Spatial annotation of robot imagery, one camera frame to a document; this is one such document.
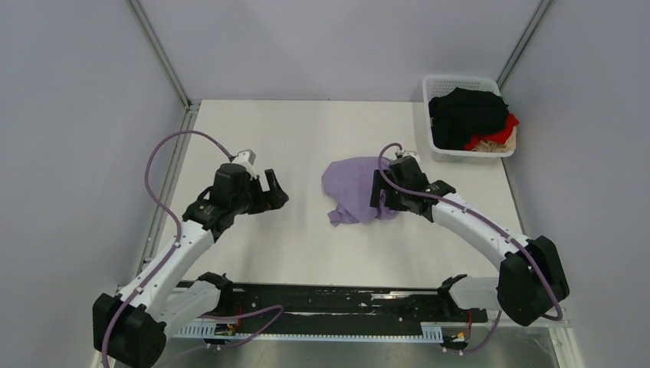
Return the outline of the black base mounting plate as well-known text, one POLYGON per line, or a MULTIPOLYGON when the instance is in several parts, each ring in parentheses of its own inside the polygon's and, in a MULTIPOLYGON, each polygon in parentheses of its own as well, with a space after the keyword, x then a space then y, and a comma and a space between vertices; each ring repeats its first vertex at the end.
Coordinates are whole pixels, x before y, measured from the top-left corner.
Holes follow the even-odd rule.
POLYGON ((485 310, 456 307, 442 288, 236 283, 206 318, 235 333, 416 335, 424 324, 485 323, 485 310))

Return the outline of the purple t shirt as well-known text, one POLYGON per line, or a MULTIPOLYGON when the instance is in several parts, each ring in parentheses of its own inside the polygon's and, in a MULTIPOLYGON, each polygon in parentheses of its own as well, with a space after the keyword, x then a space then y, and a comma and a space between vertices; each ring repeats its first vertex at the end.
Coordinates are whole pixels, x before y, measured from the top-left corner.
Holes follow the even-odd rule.
POLYGON ((384 206, 383 193, 379 208, 370 205, 374 172, 379 168, 385 169, 388 162, 386 158, 377 156, 358 156, 329 164, 321 182, 323 193, 336 203, 336 207, 327 213, 332 226, 367 224, 398 215, 397 211, 384 206))

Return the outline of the red t shirt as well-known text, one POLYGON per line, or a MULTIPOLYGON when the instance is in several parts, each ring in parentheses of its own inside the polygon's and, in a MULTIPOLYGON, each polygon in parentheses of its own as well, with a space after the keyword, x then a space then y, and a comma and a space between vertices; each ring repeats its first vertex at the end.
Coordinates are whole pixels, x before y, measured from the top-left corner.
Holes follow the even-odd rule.
POLYGON ((465 144, 465 150, 471 151, 471 149, 477 144, 477 142, 481 138, 492 138, 492 137, 497 137, 501 139, 506 139, 510 136, 510 132, 513 127, 518 127, 519 126, 519 120, 512 114, 510 113, 506 119, 506 126, 502 130, 488 134, 488 135, 473 135, 473 137, 470 139, 468 143, 465 144))

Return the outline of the black t shirt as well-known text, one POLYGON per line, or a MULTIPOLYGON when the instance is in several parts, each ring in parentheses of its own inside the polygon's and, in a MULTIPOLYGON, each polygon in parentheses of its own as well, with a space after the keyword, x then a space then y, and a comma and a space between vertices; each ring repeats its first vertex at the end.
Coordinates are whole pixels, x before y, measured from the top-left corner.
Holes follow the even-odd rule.
POLYGON ((474 137, 504 130, 509 113, 504 99, 490 91, 456 87, 428 102, 432 142, 442 150, 466 150, 474 137))

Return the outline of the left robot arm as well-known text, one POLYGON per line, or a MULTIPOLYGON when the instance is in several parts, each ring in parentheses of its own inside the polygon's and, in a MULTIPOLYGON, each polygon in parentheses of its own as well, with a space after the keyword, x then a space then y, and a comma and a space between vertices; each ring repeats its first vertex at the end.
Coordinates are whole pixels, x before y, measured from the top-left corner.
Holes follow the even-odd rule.
POLYGON ((194 319, 211 311, 229 315, 235 296, 228 281, 208 275, 172 296, 192 265, 233 226, 238 215, 255 215, 282 208, 289 200, 274 170, 264 172, 268 189, 250 165, 224 163, 213 183, 177 220, 177 231, 163 250, 115 295, 101 294, 92 307, 95 349, 102 363, 109 360, 130 367, 152 367, 166 343, 194 319))

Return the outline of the beige t shirt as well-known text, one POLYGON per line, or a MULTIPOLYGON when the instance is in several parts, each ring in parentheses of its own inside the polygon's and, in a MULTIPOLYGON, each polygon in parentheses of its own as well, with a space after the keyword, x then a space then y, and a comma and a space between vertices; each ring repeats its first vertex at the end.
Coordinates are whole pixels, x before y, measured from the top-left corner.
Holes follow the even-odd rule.
POLYGON ((481 153, 508 153, 516 149, 517 127, 514 126, 506 139, 497 137, 481 138, 471 151, 481 153))

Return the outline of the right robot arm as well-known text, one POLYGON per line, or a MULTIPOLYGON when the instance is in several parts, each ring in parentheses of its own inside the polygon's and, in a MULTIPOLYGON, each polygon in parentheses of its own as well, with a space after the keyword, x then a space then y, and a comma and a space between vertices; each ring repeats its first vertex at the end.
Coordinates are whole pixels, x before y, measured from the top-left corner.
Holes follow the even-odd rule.
POLYGON ((469 205, 442 180, 431 182, 412 156, 379 165, 373 173, 370 206, 411 212, 456 234, 497 270, 496 277, 464 274, 442 285, 439 313, 457 320, 470 309, 504 312, 527 327, 541 317, 561 320, 560 302, 570 295, 555 244, 498 225, 469 205))

